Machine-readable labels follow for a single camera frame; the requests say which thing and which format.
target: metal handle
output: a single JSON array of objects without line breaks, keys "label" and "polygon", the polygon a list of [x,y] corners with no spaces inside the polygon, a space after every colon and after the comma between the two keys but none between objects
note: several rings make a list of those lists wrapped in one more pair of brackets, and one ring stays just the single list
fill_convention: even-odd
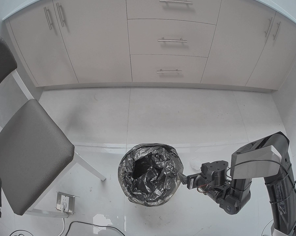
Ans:
[{"label": "metal handle", "polygon": [[164,39],[164,37],[162,37],[162,39],[158,39],[158,42],[179,42],[179,43],[187,43],[187,40],[183,40],[182,38],[180,38],[180,39]]},{"label": "metal handle", "polygon": [[276,34],[273,34],[273,40],[276,41],[276,38],[277,38],[277,35],[278,35],[278,30],[279,30],[279,27],[280,27],[280,24],[281,24],[281,21],[279,23],[277,23],[278,25],[278,29],[276,31]]},{"label": "metal handle", "polygon": [[182,71],[178,71],[177,69],[175,71],[162,71],[162,69],[160,69],[157,73],[182,73]]},{"label": "metal handle", "polygon": [[268,36],[268,32],[269,32],[269,28],[270,28],[270,26],[271,26],[272,18],[271,18],[271,19],[269,18],[269,21],[270,21],[270,23],[269,23],[269,26],[268,26],[268,30],[265,31],[265,33],[266,33],[266,37]]},{"label": "metal handle", "polygon": [[50,22],[50,18],[49,18],[48,10],[49,10],[49,9],[46,9],[46,7],[44,7],[44,13],[46,14],[46,20],[48,21],[49,29],[51,30],[51,29],[52,29],[52,24],[51,24],[51,22]]},{"label": "metal handle", "polygon": [[64,19],[62,17],[62,13],[61,13],[60,7],[61,7],[61,5],[59,5],[58,2],[57,2],[56,3],[56,8],[57,8],[58,16],[59,16],[60,21],[61,21],[61,26],[64,27]]},{"label": "metal handle", "polygon": [[177,2],[177,3],[186,3],[186,4],[193,4],[193,2],[188,1],[177,1],[177,0],[159,0],[159,2]]}]

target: power plug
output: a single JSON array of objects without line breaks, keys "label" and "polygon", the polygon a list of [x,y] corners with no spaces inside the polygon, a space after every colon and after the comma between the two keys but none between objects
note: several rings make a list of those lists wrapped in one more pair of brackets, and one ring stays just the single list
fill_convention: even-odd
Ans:
[{"label": "power plug", "polygon": [[63,212],[70,212],[74,214],[75,196],[65,194],[62,192],[57,193],[56,209]]}]

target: gray chair seat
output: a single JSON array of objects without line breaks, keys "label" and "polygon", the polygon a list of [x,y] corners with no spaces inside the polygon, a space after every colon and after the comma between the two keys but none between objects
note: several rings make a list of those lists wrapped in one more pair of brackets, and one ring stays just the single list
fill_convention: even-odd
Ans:
[{"label": "gray chair seat", "polygon": [[73,160],[74,145],[37,100],[29,100],[0,133],[0,178],[15,214],[23,215]]}]

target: black robotic arm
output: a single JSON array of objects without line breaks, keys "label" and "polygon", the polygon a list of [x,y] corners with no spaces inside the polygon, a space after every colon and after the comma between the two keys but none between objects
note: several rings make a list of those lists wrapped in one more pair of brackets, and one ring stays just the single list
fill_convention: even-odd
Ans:
[{"label": "black robotic arm", "polygon": [[250,200],[252,178],[264,177],[273,215],[272,236],[295,236],[296,181],[288,147],[289,139],[278,132],[239,148],[232,154],[230,168],[226,161],[203,163],[200,173],[180,175],[180,179],[188,189],[197,188],[232,215]]}]

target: trash bin liner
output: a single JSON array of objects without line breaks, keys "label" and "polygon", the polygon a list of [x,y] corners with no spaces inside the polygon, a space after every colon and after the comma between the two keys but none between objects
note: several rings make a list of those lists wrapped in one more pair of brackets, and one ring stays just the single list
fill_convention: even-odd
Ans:
[{"label": "trash bin liner", "polygon": [[160,206],[174,195],[183,164],[175,148],[166,144],[139,144],[123,156],[118,170],[128,199],[144,206]]}]

